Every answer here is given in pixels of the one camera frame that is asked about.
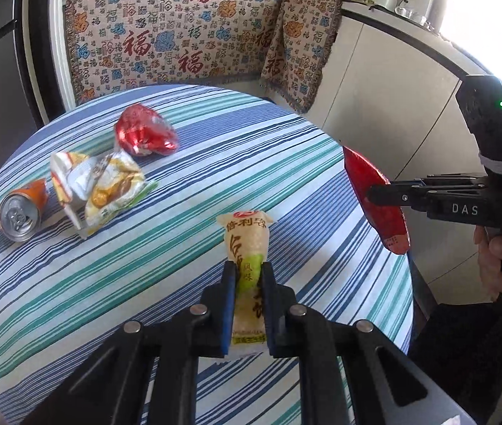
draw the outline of tablecloth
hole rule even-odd
[[[53,390],[121,323],[162,321],[216,282],[226,258],[216,216],[267,211],[277,280],[328,318],[373,321],[406,350],[412,288],[406,257],[369,226],[342,149],[294,113],[239,92],[161,85],[91,101],[39,130],[0,170],[0,201],[49,175],[54,151],[99,154],[129,104],[154,107],[179,152],[139,163],[159,187],[87,240],[52,196],[43,229],[0,233],[0,411],[10,424]],[[295,359],[201,359],[197,423],[300,423]]]

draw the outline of bolt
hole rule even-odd
[[[134,334],[134,333],[139,332],[141,330],[141,323],[139,323],[138,321],[127,321],[123,325],[123,330],[127,334]]]
[[[306,314],[306,307],[300,304],[295,304],[290,307],[290,314],[293,316],[304,316]]]
[[[190,307],[190,313],[193,315],[205,315],[208,308],[204,304],[195,304]]]
[[[360,319],[358,322],[355,323],[355,327],[357,328],[358,331],[369,333],[373,331],[373,323],[371,323],[367,319]]]

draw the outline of can lid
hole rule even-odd
[[[36,205],[21,194],[6,197],[0,207],[0,226],[8,236],[25,237],[34,232],[40,221]]]

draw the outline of snack package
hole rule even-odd
[[[178,135],[156,111],[140,103],[128,106],[115,125],[120,148],[133,156],[170,155],[178,150]]]
[[[269,252],[269,225],[272,222],[263,211],[218,216],[218,223],[225,227],[227,259],[235,262],[239,269],[230,358],[267,349],[263,300],[258,284],[261,264],[267,260]]]
[[[50,171],[58,202],[82,238],[95,233],[156,186],[156,182],[146,182],[141,168],[124,150],[94,157],[53,153]],[[78,214],[82,207],[83,220]]]

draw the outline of soda can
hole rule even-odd
[[[40,228],[46,201],[46,179],[11,191],[0,204],[0,230],[11,241],[31,238]]]

